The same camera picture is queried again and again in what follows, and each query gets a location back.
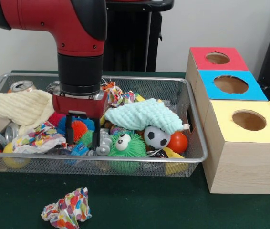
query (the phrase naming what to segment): green spiky ball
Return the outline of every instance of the green spiky ball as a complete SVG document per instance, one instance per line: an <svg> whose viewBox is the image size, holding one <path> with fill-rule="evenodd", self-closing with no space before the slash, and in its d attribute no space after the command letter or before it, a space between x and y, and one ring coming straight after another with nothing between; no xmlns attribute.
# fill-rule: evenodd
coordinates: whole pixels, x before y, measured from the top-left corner
<svg viewBox="0 0 270 229"><path fill-rule="evenodd" d="M85 146L90 147L92 145L93 142L93 131L92 130L88 130L77 142L77 144L79 143L83 143Z"/></svg>
<svg viewBox="0 0 270 229"><path fill-rule="evenodd" d="M113 135L113 146L108 156L116 157L144 157L146 156L145 143L140 135L136 133L130 134L131 141L128 143L128 147L125 150L119 151L116 148L116 142L120 135ZM120 173L131 174L137 170L140 166L139 162L133 161L111 161L111 167Z"/></svg>

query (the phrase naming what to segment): red ball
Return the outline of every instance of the red ball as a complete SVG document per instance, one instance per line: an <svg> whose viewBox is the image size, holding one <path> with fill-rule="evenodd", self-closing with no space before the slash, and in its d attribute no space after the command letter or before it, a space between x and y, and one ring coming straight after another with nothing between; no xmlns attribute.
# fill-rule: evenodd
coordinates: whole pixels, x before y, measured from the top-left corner
<svg viewBox="0 0 270 229"><path fill-rule="evenodd" d="M178 154L182 154L188 147L188 139L182 132L176 131L171 135L171 139L167 147Z"/></svg>
<svg viewBox="0 0 270 229"><path fill-rule="evenodd" d="M58 127L58 123L59 121L64 118L66 115L64 114L59 114L59 113L56 113L54 112L48 119L48 121L54 125L55 127Z"/></svg>

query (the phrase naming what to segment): soccer ball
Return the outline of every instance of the soccer ball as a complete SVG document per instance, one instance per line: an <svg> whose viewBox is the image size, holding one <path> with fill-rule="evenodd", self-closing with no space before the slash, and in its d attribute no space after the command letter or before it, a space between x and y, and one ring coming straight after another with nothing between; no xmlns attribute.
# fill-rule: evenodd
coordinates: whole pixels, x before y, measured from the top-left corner
<svg viewBox="0 0 270 229"><path fill-rule="evenodd" d="M145 129L145 143L155 149L162 149L170 142L171 136L155 126Z"/></svg>

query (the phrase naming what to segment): white wall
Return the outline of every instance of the white wall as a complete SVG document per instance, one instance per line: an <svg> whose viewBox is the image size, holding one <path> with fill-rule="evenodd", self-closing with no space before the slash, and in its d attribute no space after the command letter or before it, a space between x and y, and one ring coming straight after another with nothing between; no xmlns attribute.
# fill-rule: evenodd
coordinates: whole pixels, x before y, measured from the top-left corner
<svg viewBox="0 0 270 229"><path fill-rule="evenodd" d="M157 71L185 71L190 46L237 47L257 77L270 41L270 0L176 0L163 13ZM0 75L10 70L56 70L52 36L0 29Z"/></svg>
<svg viewBox="0 0 270 229"><path fill-rule="evenodd" d="M185 71L190 46L236 47L257 78L270 42L270 0L176 0L163 13L158 71Z"/></svg>

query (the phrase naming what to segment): red box top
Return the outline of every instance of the red box top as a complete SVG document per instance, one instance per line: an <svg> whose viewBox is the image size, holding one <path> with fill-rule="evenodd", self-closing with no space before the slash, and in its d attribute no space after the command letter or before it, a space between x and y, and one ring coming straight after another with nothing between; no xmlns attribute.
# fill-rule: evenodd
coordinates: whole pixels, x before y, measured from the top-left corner
<svg viewBox="0 0 270 229"><path fill-rule="evenodd" d="M191 47L190 50L198 70L249 70L236 48Z"/></svg>

